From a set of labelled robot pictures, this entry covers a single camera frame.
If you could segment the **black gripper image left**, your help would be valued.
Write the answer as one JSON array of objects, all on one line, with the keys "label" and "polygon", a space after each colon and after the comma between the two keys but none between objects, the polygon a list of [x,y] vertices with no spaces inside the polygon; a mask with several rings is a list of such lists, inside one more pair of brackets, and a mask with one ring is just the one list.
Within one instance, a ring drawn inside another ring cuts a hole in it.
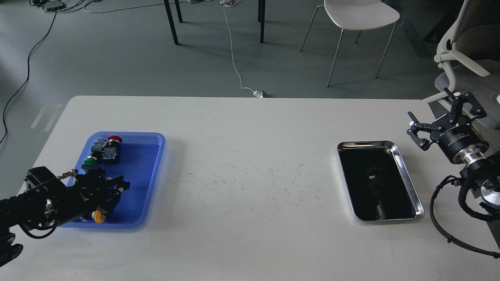
[{"label": "black gripper image left", "polygon": [[109,216],[120,202],[121,194],[130,189],[130,182],[123,176],[102,178],[77,174],[74,185],[59,196],[59,224],[66,224],[81,217],[90,217],[94,211]]}]

